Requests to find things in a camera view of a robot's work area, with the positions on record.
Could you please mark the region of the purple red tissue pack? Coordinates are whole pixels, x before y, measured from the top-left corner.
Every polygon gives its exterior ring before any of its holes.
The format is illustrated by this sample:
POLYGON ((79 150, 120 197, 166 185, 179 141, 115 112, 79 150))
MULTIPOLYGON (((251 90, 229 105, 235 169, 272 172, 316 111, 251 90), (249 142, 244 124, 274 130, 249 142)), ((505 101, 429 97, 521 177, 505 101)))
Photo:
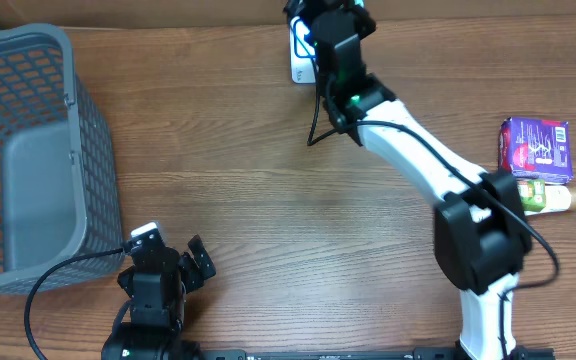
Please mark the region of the purple red tissue pack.
POLYGON ((569 123, 523 117, 499 130, 498 167, 517 178, 565 185, 574 179, 569 123))

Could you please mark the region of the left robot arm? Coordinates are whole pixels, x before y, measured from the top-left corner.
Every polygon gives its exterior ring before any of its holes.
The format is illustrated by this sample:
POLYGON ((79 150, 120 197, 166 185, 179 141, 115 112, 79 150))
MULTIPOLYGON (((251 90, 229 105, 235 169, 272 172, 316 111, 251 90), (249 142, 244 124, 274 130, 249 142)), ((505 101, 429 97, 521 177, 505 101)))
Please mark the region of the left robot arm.
POLYGON ((118 275, 129 300, 118 312, 101 358, 201 360, 195 341, 181 338, 185 297, 216 275, 199 236, 180 253, 151 233, 130 242, 133 265, 118 275))

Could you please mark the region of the white floral cream tube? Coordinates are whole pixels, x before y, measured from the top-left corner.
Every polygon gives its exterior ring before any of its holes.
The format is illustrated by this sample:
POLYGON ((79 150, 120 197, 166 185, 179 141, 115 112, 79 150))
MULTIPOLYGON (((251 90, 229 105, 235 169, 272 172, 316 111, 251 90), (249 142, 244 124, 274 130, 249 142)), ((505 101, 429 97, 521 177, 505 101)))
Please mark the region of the white floral cream tube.
POLYGON ((576 210, 576 188, 563 185, 545 185, 542 194, 533 196, 524 205, 528 216, 576 210))

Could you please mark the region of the green yellow juice carton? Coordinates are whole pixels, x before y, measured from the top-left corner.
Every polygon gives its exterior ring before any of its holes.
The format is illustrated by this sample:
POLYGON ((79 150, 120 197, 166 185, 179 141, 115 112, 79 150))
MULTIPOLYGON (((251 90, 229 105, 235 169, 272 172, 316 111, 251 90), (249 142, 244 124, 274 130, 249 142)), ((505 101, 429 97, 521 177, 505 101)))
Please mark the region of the green yellow juice carton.
POLYGON ((521 179, 517 186, 525 211, 541 212, 546 207, 545 182, 542 179, 521 179))

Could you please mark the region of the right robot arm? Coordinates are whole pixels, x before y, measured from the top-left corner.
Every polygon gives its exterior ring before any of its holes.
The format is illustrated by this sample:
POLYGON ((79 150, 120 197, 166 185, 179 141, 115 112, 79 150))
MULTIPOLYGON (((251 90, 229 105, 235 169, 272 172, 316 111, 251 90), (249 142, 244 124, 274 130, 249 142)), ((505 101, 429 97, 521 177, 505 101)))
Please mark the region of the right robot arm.
POLYGON ((514 294, 560 274, 553 248, 526 219, 516 178, 450 150, 368 71, 361 43, 376 22, 362 3, 289 0, 283 11, 292 51, 310 63, 315 108, 327 112, 331 131, 387 161, 433 209, 434 256, 460 292, 462 330, 452 358, 554 358, 551 349, 518 345, 512 334, 514 294))

